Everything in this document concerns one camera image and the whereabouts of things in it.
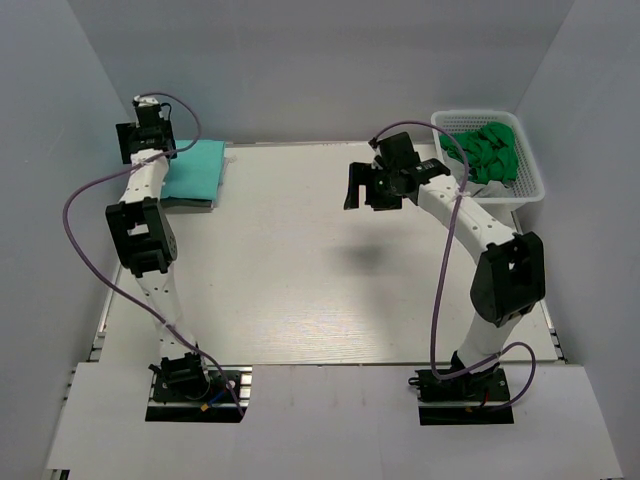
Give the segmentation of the teal t-shirt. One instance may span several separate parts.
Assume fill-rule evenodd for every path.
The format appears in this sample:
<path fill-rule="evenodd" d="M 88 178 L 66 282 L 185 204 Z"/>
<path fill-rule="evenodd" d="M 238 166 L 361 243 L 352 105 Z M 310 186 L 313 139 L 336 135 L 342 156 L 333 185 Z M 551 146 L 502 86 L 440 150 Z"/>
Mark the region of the teal t-shirt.
<path fill-rule="evenodd" d="M 199 140 L 170 162 L 161 198 L 214 200 L 226 143 Z"/>

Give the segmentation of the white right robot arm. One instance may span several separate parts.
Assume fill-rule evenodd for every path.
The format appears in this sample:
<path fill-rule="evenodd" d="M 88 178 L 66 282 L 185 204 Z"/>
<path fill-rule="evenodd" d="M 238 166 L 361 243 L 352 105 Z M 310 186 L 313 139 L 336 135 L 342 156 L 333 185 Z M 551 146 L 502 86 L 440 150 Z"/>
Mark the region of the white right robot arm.
<path fill-rule="evenodd" d="M 510 349 L 506 342 L 515 326 L 545 296 L 542 240 L 533 232 L 519 234 L 494 218 L 464 195 L 454 176 L 435 159 L 399 171 L 352 163 L 346 210 L 359 207 L 361 187 L 366 188 L 365 204 L 375 210 L 400 209 L 407 198 L 448 228 L 432 314 L 432 340 L 437 336 L 452 242 L 458 241 L 476 264 L 470 289 L 475 313 L 462 345 L 454 352 L 459 369 L 437 377 L 449 380 L 492 368 Z"/>

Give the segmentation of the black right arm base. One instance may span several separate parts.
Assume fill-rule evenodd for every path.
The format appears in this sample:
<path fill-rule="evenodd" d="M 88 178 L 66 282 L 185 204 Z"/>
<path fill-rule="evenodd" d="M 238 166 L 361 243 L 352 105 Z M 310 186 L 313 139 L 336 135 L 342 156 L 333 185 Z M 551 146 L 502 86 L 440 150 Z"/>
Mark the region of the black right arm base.
<path fill-rule="evenodd" d="M 514 423 L 502 368 L 489 373 L 438 380 L 431 370 L 416 370 L 408 379 L 418 396 L 421 426 L 484 426 Z"/>

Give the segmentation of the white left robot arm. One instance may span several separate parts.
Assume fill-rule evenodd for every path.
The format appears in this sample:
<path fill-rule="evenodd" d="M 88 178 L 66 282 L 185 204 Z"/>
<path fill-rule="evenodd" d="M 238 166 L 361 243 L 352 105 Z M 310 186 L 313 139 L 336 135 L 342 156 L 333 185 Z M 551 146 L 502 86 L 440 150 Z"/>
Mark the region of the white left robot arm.
<path fill-rule="evenodd" d="M 154 321 L 159 357 L 178 360 L 189 350 L 171 331 L 177 330 L 190 343 L 195 339 L 184 325 L 173 270 L 177 241 L 160 201 L 170 158 L 163 155 L 148 161 L 175 148 L 171 123 L 163 119 L 122 123 L 116 131 L 123 158 L 134 169 L 118 203 L 106 208 L 107 223 L 122 266 L 136 279 L 147 306 L 163 317 Z"/>

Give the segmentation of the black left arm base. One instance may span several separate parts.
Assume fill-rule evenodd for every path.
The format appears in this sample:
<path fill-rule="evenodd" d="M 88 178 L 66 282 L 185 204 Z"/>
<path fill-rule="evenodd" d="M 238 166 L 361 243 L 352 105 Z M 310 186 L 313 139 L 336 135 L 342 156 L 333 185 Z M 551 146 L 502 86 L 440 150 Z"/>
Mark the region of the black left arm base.
<path fill-rule="evenodd" d="M 145 421 L 148 423 L 236 424 L 243 420 L 249 406 L 252 368 L 225 368 L 230 385 L 239 401 L 240 413 L 220 373 L 209 368 L 206 388 L 183 394 L 157 373 L 152 377 Z"/>

